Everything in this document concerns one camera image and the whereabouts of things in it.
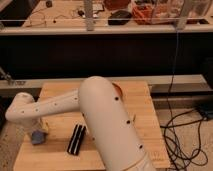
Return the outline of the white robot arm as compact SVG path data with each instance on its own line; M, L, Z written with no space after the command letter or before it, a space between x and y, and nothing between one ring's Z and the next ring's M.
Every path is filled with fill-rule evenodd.
M38 102L21 92L7 109L6 119L34 132L41 117L73 111L82 113L106 171L156 171L119 94L106 78L89 77L74 91Z

